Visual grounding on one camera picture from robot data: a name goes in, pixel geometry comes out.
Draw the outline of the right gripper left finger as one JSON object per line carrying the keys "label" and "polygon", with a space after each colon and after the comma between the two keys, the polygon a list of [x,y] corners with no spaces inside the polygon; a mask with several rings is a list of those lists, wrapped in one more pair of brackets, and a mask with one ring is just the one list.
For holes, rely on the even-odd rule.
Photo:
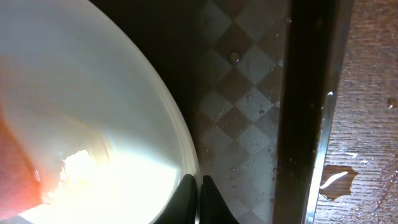
{"label": "right gripper left finger", "polygon": [[194,176],[186,174],[154,224],[194,224],[198,190]]}

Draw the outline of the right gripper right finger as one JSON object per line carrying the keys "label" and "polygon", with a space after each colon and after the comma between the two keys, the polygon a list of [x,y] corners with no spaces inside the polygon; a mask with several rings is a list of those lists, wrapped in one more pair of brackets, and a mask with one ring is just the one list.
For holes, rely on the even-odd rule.
{"label": "right gripper right finger", "polygon": [[202,180],[200,224],[239,224],[209,175],[204,175]]}

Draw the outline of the white plate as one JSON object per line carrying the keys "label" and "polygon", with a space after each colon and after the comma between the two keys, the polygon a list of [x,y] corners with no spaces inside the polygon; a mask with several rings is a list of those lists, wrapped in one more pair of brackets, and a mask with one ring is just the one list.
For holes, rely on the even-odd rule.
{"label": "white plate", "polygon": [[1,1],[1,109],[42,193],[2,223],[154,223],[197,179],[169,90],[89,1]]}

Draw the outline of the green and white sponge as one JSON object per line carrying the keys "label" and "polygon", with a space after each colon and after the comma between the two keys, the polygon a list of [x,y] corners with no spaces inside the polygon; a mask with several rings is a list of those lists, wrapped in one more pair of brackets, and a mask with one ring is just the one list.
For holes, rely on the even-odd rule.
{"label": "green and white sponge", "polygon": [[42,204],[39,181],[1,109],[1,220]]}

